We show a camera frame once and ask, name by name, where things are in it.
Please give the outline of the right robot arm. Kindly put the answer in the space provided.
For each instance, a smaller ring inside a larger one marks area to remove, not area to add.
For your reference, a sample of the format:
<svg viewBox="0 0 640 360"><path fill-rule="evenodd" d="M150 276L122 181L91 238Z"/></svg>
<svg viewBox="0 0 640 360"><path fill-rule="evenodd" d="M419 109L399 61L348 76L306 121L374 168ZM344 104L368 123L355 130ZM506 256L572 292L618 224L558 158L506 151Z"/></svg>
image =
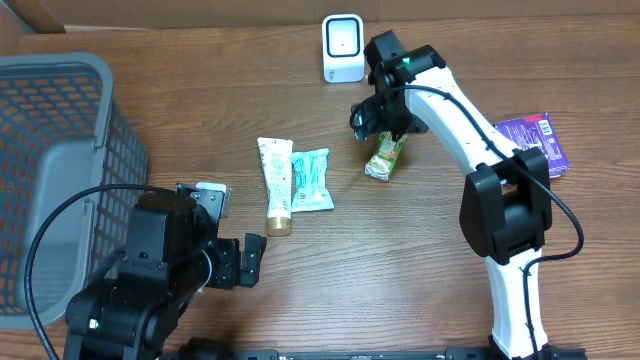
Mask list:
<svg viewBox="0 0 640 360"><path fill-rule="evenodd" d="M357 140L388 132L393 140L432 131L465 177L459 223L484 259L498 359L540 359L548 347L540 315L538 267L551 227L548 164L539 150L523 150L496 130L457 85L436 50L408 51L394 32L364 48L375 93L352 108Z"/></svg>

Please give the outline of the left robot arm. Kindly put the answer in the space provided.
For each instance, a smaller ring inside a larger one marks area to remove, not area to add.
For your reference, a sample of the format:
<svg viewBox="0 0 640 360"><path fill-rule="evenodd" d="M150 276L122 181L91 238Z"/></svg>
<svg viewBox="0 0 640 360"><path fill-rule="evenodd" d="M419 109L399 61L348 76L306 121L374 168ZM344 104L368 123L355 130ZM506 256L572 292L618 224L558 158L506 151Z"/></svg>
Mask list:
<svg viewBox="0 0 640 360"><path fill-rule="evenodd" d="M267 240L219 237L230 202L230 187L205 182L140 196L116 276L101 267L67 306L64 358L158 359L198 291L254 287Z"/></svg>

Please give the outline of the teal snack packet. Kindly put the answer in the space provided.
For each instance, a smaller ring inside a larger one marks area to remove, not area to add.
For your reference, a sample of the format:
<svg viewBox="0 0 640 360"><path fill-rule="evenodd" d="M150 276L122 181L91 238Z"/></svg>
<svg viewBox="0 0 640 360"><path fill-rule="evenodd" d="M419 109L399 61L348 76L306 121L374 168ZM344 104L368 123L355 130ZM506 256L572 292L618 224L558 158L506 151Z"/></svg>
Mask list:
<svg viewBox="0 0 640 360"><path fill-rule="evenodd" d="M326 186L329 149L294 152L290 159L295 173L293 212L332 210L334 201Z"/></svg>

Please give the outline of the purple sanitary pad pack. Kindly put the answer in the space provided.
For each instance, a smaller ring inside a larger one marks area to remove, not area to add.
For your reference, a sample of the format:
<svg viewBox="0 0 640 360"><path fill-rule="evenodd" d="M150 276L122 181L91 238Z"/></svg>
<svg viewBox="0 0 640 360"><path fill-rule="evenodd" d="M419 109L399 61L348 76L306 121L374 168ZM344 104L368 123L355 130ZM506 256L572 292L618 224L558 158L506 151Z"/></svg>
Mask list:
<svg viewBox="0 0 640 360"><path fill-rule="evenodd" d="M539 148L548 161L550 178L559 178L571 168L548 113L502 121L495 128L522 150Z"/></svg>

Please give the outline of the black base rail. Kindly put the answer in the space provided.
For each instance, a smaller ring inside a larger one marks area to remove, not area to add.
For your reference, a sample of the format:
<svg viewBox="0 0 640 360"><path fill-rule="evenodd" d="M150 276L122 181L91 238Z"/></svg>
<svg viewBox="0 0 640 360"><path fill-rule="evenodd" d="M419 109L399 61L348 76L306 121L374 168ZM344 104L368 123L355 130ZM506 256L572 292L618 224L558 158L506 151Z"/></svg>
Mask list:
<svg viewBox="0 0 640 360"><path fill-rule="evenodd" d="M493 359L488 348L451 347L443 351L391 352L289 352L276 350L239 351L234 359L241 360L484 360Z"/></svg>

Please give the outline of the green yellow snack pack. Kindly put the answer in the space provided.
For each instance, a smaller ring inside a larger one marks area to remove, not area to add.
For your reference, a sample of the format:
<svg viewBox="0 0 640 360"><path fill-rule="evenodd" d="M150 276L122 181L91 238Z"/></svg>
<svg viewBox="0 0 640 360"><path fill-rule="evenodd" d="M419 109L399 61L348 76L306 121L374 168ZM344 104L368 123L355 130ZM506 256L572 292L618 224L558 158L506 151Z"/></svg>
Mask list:
<svg viewBox="0 0 640 360"><path fill-rule="evenodd" d="M364 173L378 180L389 181L406 139L406 134L394 141L391 132L381 133L376 150L365 165Z"/></svg>

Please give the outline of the white barcode scanner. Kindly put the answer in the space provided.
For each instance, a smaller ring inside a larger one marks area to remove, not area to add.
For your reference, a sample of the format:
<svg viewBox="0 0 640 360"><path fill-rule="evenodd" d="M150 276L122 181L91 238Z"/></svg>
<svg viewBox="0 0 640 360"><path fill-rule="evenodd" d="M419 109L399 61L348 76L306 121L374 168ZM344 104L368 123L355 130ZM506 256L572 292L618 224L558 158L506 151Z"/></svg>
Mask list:
<svg viewBox="0 0 640 360"><path fill-rule="evenodd" d="M364 78L364 25L356 14L333 14L321 25L323 76L327 83Z"/></svg>

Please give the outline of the grey plastic basket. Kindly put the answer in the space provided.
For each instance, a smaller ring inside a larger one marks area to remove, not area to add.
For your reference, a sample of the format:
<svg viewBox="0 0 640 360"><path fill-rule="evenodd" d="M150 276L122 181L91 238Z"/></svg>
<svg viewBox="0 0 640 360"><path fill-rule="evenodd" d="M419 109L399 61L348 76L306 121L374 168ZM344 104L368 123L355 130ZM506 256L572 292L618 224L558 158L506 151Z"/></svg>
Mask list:
<svg viewBox="0 0 640 360"><path fill-rule="evenodd" d="M43 324L106 257L126 242L129 213L149 161L114 98L109 66L88 53L8 56L1 60L1 327L29 329L24 270L30 245L61 203L104 184L46 230L32 272Z"/></svg>

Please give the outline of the white cream tube gold cap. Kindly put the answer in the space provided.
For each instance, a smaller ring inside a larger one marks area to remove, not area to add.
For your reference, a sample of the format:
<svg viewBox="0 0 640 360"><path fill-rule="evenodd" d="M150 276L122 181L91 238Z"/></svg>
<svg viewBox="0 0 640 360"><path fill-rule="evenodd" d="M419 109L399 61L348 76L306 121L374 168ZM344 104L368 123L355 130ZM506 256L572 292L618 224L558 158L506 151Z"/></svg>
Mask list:
<svg viewBox="0 0 640 360"><path fill-rule="evenodd" d="M293 141L259 137L257 139L267 189L266 232L269 237L291 233L291 186Z"/></svg>

